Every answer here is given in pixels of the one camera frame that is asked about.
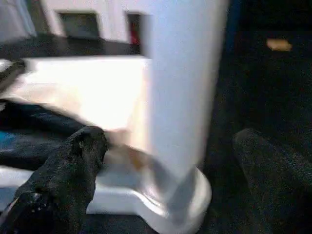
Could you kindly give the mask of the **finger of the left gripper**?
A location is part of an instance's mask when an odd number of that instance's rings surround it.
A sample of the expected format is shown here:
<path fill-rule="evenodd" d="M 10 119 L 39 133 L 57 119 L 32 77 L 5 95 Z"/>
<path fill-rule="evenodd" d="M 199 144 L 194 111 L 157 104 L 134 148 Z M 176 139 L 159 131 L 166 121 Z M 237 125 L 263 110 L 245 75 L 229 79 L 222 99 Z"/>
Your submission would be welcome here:
<path fill-rule="evenodd" d="M 27 130 L 72 134 L 85 125 L 73 117 L 49 110 L 41 105 L 0 100 L 0 127 L 7 130 Z"/>
<path fill-rule="evenodd" d="M 13 133 L 0 135 L 0 164 L 26 170 L 36 170 L 62 139 Z"/>

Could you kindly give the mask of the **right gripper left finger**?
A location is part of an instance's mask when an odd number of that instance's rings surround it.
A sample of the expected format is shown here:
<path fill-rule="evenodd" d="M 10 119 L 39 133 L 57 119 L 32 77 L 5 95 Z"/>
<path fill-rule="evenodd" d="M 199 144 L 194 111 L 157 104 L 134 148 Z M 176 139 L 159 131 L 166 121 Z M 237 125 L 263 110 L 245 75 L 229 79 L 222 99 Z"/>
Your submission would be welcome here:
<path fill-rule="evenodd" d="M 78 234 L 107 150 L 101 128 L 73 133 L 17 188 L 0 216 L 0 232 Z"/>

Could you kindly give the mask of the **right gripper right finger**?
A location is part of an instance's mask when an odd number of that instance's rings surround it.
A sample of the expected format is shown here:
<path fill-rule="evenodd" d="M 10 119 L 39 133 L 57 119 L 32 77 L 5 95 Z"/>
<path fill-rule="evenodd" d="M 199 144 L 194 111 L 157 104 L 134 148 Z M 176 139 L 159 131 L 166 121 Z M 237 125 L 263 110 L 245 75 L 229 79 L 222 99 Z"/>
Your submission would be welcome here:
<path fill-rule="evenodd" d="M 312 162 L 254 129 L 233 137 L 235 157 L 257 208 L 274 234 L 312 232 Z"/>

